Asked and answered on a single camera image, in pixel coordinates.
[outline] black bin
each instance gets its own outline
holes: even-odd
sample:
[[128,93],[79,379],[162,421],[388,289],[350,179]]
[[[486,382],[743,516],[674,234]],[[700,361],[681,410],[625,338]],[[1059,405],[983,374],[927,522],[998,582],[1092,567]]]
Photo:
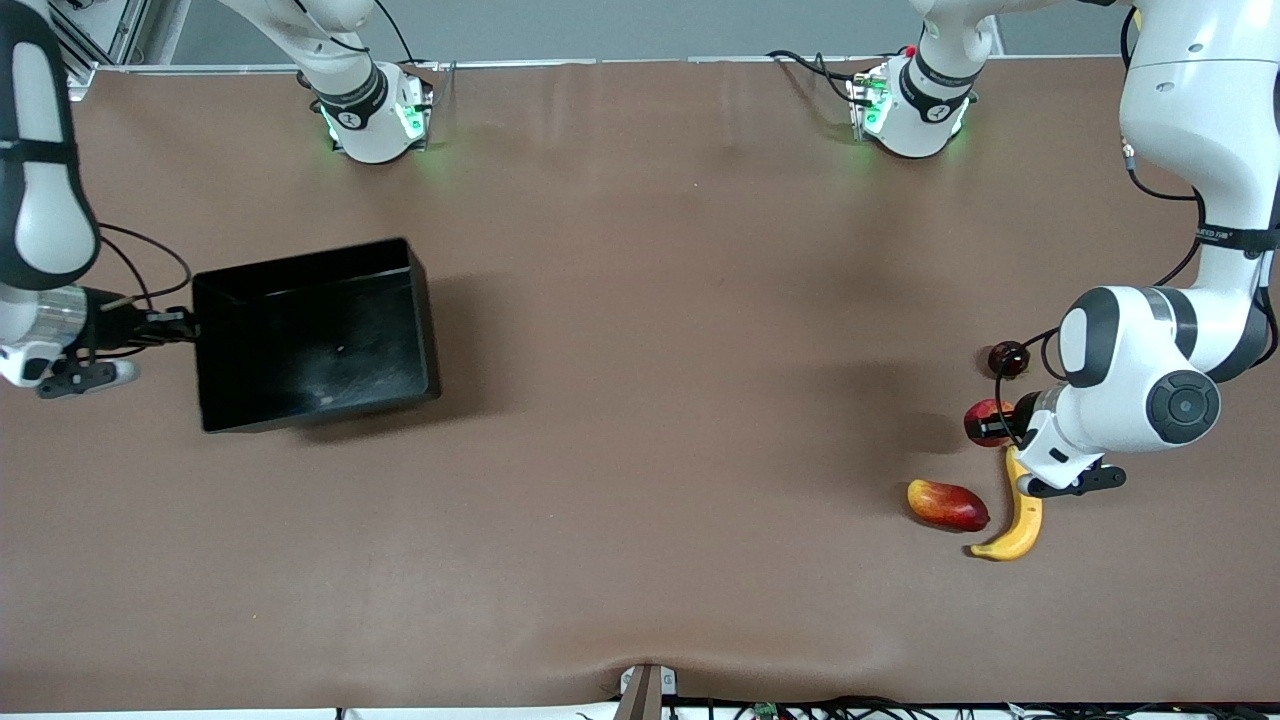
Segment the black bin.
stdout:
[[205,432],[440,396],[426,273],[403,238],[200,273],[192,309]]

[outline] yellow banana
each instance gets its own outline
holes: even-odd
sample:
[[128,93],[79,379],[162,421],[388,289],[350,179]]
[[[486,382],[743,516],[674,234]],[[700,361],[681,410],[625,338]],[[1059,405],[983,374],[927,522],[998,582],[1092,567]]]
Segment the yellow banana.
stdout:
[[1018,478],[1027,474],[1027,468],[1023,468],[1023,464],[1014,457],[1016,450],[1015,446],[1009,446],[1005,450],[1005,475],[1009,479],[1009,489],[1014,493],[1014,523],[1009,525],[1005,534],[987,544],[970,544],[969,552],[974,557],[1018,560],[1036,547],[1041,521],[1044,519],[1044,501],[1023,495],[1018,489]]

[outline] red apple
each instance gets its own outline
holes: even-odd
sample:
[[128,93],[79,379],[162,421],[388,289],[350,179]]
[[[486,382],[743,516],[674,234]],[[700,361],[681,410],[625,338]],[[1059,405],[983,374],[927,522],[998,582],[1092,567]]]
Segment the red apple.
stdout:
[[[1001,407],[1005,409],[1005,420],[1012,421],[1014,406],[1006,400]],[[996,416],[996,401],[991,398],[977,402],[965,411],[964,432],[969,439],[983,447],[1000,447],[1009,442],[1007,437],[983,437],[984,427],[988,429],[1000,427],[1000,418]]]
[[991,521],[982,498],[960,486],[911,480],[906,502],[919,519],[952,530],[975,533]]

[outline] brown table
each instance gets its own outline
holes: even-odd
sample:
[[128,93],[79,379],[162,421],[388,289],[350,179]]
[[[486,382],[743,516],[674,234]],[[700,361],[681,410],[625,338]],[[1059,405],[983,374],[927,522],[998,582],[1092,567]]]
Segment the brown table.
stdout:
[[1124,177],[1120,73],[995,63],[909,161],[768,64],[463,70],[387,167],[330,154],[288,76],[102,74],[101,219],[201,269],[408,237],[445,397],[206,436],[188,347],[74,401],[0,388],[0,707],[581,702],[636,661],[686,696],[1275,700],[1277,366],[1050,502],[1019,562],[904,515],[911,478],[963,483],[996,534],[975,351],[1192,238]]

